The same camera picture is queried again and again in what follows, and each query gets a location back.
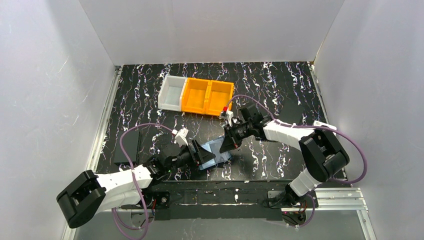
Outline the blue card holder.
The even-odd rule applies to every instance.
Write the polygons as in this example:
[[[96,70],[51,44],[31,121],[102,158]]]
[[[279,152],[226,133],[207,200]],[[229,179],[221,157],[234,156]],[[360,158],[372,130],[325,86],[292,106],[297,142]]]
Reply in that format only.
[[[223,142],[224,142],[224,136],[220,136],[220,137],[218,137],[214,140],[210,140],[210,141],[201,145],[201,147],[203,149],[214,154],[215,158],[210,159],[210,160],[206,161],[205,163],[202,163],[199,166],[200,170],[205,170],[205,169],[208,169],[208,168],[213,167],[215,165],[228,162],[230,160],[231,155],[228,151],[224,152],[224,153],[220,153],[220,147],[222,146]]]

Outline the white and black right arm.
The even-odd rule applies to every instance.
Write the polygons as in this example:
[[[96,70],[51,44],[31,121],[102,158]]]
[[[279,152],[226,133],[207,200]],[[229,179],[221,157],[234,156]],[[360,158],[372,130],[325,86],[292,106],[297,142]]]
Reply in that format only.
[[[219,115],[226,120],[221,153],[239,148],[243,139],[254,136],[261,141],[279,142],[299,150],[305,163],[305,169],[285,186],[284,192],[270,198],[268,205],[271,208],[301,203],[306,194],[327,182],[350,162],[333,129],[327,126],[313,126],[312,129],[289,127],[279,119],[263,115],[254,105],[243,107],[240,112],[242,119],[234,117],[225,106]]]

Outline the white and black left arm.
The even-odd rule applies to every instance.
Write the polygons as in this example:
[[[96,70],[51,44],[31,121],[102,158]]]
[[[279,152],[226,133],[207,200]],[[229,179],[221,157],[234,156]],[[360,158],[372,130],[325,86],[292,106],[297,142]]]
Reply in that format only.
[[[214,160],[219,152],[196,140],[187,145],[168,144],[134,169],[108,174],[83,171],[57,195],[56,201],[67,225],[76,229],[105,210],[139,204],[145,200],[140,190],[161,183],[173,169],[200,167]]]

